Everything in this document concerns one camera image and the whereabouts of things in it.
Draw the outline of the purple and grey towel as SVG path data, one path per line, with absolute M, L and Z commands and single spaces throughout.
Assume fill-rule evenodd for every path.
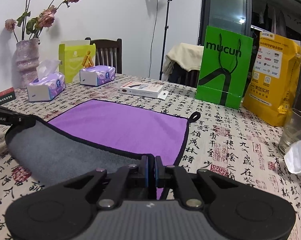
M 189 125 L 200 116 L 194 112 L 186 118 L 89 100 L 49 121 L 31 115 L 8 129 L 5 142 L 20 165 L 52 186 L 98 167 L 115 172 L 137 164 L 144 155 L 150 164 L 159 156 L 163 165 L 179 165 Z

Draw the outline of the red and black small box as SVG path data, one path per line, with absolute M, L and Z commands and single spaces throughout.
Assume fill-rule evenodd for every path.
M 0 105 L 16 99 L 14 88 L 8 88 L 0 92 Z

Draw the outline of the open purple tissue pack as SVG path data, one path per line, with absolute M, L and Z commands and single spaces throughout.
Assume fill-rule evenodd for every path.
M 44 60 L 36 68 L 37 79 L 27 85 L 29 102 L 52 101 L 66 89 L 65 76 L 58 71 L 60 60 Z

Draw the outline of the pink textured vase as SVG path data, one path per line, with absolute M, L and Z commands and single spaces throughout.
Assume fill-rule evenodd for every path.
M 20 75 L 20 89 L 25 89 L 29 83 L 38 78 L 39 39 L 32 38 L 16 44 L 16 66 Z

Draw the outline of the calligraphy print tablecloth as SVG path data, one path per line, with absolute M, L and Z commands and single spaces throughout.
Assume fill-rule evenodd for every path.
M 165 101 L 125 95 L 119 87 L 129 81 L 165 85 Z M 195 173 L 206 168 L 241 183 L 278 195 L 289 201 L 296 212 L 296 224 L 289 239 L 301 239 L 301 176 L 288 171 L 277 148 L 281 127 L 271 127 L 241 107 L 239 110 L 195 100 L 195 88 L 160 82 L 144 77 L 119 74 L 101 87 L 85 87 L 73 82 L 51 102 L 30 103 L 26 90 L 15 90 L 16 100 L 3 106 L 24 114 L 35 114 L 45 121 L 72 106 L 99 99 L 189 117 L 199 111 L 201 118 L 189 125 L 189 137 L 180 165 Z M 0 239 L 12 239 L 4 222 L 9 204 L 24 195 L 40 191 L 45 184 L 31 176 L 12 157 L 5 145 L 8 128 L 0 125 Z

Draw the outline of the dried pink roses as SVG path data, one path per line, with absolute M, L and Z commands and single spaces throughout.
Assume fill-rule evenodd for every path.
M 44 9 L 38 16 L 31 17 L 30 3 L 31 0 L 25 0 L 25 9 L 21 16 L 17 19 L 8 19 L 5 21 L 5 29 L 12 33 L 17 42 L 21 42 L 28 38 L 39 38 L 44 28 L 52 27 L 55 21 L 55 14 L 58 9 L 65 4 L 70 7 L 71 3 L 77 3 L 80 0 L 52 0 L 49 6 Z M 21 38 L 18 39 L 15 28 L 21 29 Z

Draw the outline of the lime green paper box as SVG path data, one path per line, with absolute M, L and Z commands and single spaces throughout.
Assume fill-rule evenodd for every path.
M 62 41 L 59 45 L 59 72 L 65 77 L 65 83 L 80 79 L 80 70 L 95 65 L 96 46 L 90 40 Z

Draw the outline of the closed purple tissue pack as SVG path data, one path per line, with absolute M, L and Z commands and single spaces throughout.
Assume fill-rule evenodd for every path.
M 80 84 L 86 86 L 101 86 L 115 79 L 116 69 L 111 66 L 93 66 L 80 70 Z

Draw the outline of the white flat product box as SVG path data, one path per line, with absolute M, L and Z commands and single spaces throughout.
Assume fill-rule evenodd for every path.
M 152 83 L 143 83 L 130 81 L 119 88 L 120 93 L 134 96 L 147 97 L 152 99 L 165 100 L 168 96 L 168 91 L 164 90 L 163 85 Z

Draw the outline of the crumpled white paper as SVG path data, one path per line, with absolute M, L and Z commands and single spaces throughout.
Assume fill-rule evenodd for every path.
M 290 173 L 301 176 L 301 140 L 285 150 L 284 162 Z

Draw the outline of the dark wooden chair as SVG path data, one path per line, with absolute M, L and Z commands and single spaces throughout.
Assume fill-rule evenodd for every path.
M 85 40 L 89 40 L 90 44 L 96 47 L 95 65 L 115 67 L 116 74 L 122 73 L 122 40 L 120 38 L 92 40 L 86 37 Z

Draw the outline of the clear glass cup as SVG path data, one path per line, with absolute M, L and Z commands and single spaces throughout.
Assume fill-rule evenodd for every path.
M 283 155 L 293 143 L 301 140 L 301 111 L 291 108 L 283 127 L 283 133 L 278 143 L 278 149 Z

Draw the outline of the yellow stand-up pouch bag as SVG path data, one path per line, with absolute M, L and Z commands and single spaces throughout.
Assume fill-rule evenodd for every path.
M 261 32 L 243 107 L 271 126 L 283 126 L 295 100 L 300 69 L 300 45 L 289 38 Z

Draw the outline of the cream cloth on chair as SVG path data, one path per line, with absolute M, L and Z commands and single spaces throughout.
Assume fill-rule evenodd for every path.
M 204 47 L 188 43 L 175 45 L 166 55 L 163 63 L 162 79 L 167 81 L 177 63 L 183 70 L 200 70 Z

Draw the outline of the green mucun paper bag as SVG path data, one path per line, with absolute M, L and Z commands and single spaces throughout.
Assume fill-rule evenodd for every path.
M 250 66 L 253 38 L 208 26 L 195 98 L 238 109 Z

